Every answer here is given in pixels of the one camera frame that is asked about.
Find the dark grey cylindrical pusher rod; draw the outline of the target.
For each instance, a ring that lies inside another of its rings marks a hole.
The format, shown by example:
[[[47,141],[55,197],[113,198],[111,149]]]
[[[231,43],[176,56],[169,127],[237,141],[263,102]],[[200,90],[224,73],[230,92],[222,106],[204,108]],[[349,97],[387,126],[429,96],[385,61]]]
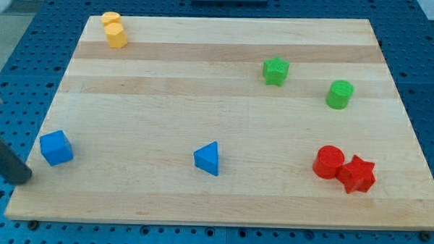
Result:
[[[11,185],[22,185],[32,177],[32,170],[1,137],[0,175]]]

